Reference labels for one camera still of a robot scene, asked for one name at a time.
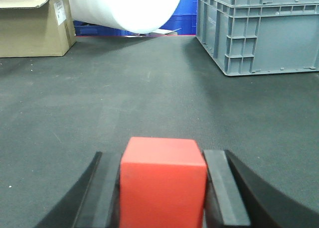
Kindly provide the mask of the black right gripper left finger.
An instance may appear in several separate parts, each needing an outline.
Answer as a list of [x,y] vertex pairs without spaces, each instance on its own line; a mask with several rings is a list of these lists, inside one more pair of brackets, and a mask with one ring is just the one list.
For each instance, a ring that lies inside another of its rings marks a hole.
[[120,152],[96,152],[78,181],[36,227],[119,227],[121,158]]

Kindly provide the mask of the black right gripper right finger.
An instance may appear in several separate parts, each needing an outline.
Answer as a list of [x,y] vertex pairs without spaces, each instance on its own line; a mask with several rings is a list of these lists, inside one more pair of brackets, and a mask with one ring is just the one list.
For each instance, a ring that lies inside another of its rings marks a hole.
[[319,214],[288,197],[229,150],[203,150],[206,228],[317,228]]

